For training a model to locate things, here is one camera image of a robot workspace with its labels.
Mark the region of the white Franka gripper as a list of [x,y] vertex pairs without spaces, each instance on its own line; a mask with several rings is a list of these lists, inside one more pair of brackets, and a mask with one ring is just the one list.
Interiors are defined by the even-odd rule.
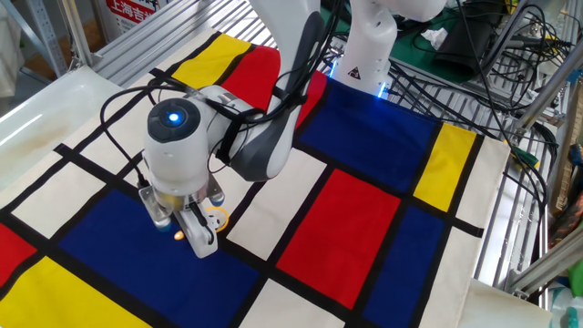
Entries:
[[200,205],[191,205],[187,210],[177,211],[175,217],[198,258],[206,258],[218,249],[216,228]]

